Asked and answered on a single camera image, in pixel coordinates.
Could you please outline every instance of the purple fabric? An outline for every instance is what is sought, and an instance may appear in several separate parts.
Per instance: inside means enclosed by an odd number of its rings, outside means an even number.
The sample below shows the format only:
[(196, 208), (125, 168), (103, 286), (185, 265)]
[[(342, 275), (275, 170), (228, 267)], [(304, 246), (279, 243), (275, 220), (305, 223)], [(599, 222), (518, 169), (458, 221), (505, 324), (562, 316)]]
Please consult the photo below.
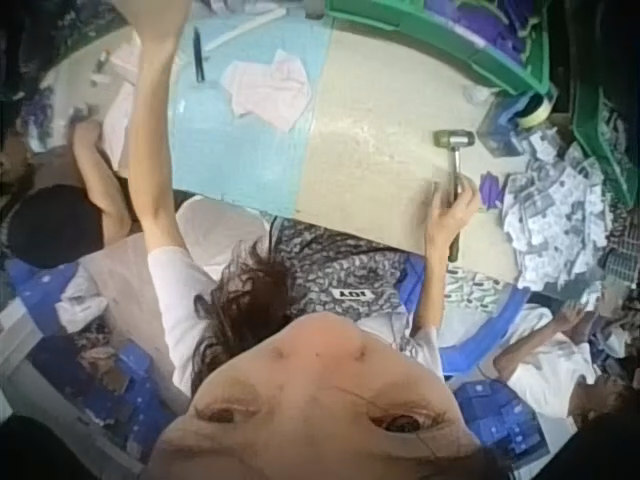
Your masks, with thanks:
[(480, 179), (480, 196), (482, 204), (487, 210), (502, 208), (504, 202), (504, 189), (500, 185), (500, 179), (487, 172)]
[(534, 0), (498, 0), (498, 8), (518, 33), (526, 32), (536, 16)]
[(526, 49), (526, 42), (518, 37), (513, 26), (504, 24), (502, 19), (488, 8), (468, 4), (456, 7), (452, 0), (426, 0), (425, 9), (465, 27), (513, 61), (523, 63), (522, 53)]
[(526, 48), (526, 43), (515, 34), (510, 25), (505, 25), (491, 10), (483, 7), (462, 5), (458, 12), (460, 25), (477, 33), (509, 58), (522, 63), (521, 54)]

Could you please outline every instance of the hammer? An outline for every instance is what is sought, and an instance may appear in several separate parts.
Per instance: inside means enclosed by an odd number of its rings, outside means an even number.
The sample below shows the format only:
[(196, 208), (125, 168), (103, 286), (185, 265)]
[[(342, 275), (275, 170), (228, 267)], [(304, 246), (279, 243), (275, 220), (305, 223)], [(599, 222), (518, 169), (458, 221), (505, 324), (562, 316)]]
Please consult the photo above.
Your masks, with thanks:
[[(472, 147), (476, 143), (476, 136), (473, 132), (467, 130), (438, 130), (433, 134), (433, 143), (436, 147), (446, 148), (453, 152), (455, 159), (453, 167), (453, 189), (451, 192), (451, 205), (458, 199), (459, 179), (460, 173), (460, 149), (465, 147)], [(460, 235), (458, 235), (449, 250), (449, 262), (455, 263), (458, 261), (458, 254), (460, 253)]]

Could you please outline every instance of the nose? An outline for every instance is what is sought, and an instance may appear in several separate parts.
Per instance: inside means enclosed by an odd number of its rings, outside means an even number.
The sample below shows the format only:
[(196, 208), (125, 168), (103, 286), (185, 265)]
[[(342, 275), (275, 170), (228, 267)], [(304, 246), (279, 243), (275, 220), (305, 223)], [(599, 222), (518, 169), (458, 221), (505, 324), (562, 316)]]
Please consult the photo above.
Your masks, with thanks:
[(355, 323), (330, 313), (302, 317), (282, 331), (275, 348), (293, 362), (361, 360), (365, 337)]

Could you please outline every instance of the hammer handle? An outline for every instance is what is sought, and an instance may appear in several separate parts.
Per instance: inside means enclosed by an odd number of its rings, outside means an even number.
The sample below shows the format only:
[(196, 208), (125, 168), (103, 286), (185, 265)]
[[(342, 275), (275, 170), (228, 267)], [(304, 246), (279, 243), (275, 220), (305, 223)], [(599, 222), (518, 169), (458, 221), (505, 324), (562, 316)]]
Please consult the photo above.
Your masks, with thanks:
[[(451, 205), (453, 206), (458, 200), (458, 190), (460, 187), (460, 179), (458, 175), (460, 174), (460, 150), (455, 148), (453, 150), (454, 156), (454, 167), (453, 167), (453, 192), (451, 193)], [(458, 256), (460, 254), (460, 234), (456, 235), (456, 238), (451, 243), (449, 247), (449, 263), (456, 263), (458, 261)]]

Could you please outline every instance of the hammer head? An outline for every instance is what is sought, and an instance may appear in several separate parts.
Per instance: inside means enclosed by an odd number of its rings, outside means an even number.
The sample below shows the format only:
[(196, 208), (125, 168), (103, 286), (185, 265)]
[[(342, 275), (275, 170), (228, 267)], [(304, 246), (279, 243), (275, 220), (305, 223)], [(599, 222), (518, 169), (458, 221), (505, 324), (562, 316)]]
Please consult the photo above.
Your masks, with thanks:
[(472, 147), (476, 143), (476, 136), (468, 130), (438, 130), (433, 134), (436, 147), (450, 150)]

